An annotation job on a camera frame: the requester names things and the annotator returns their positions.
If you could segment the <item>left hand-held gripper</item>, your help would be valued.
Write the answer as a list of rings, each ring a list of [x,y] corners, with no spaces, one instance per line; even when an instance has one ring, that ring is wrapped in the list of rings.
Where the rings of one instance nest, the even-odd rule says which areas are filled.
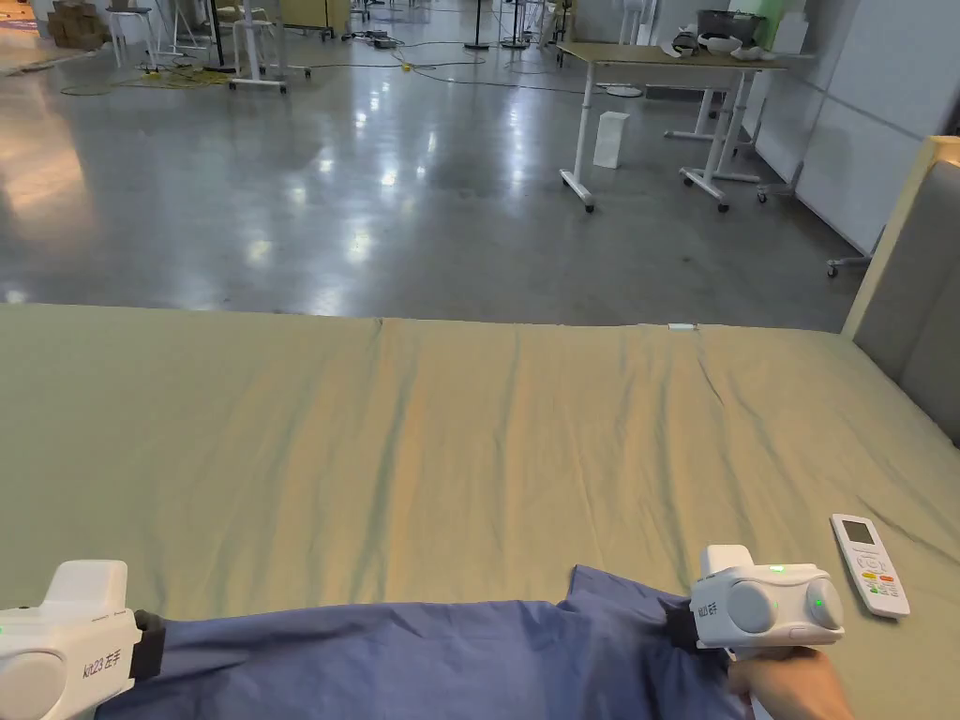
[[[156,677],[166,626],[126,606],[122,561],[58,565],[43,602],[1,613],[1,707],[94,710]]]

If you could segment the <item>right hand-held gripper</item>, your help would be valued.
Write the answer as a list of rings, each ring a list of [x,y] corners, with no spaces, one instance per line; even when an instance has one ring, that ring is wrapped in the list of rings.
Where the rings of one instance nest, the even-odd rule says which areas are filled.
[[[838,591],[812,563],[757,564],[744,546],[711,545],[699,573],[688,602],[666,610],[667,635],[679,647],[775,655],[845,635]]]

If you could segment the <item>person's right hand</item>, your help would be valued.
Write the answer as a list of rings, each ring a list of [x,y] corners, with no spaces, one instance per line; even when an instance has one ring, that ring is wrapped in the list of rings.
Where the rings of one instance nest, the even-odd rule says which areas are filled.
[[[781,659],[739,657],[728,668],[729,691],[742,699],[748,719],[852,719],[830,657],[797,647]]]

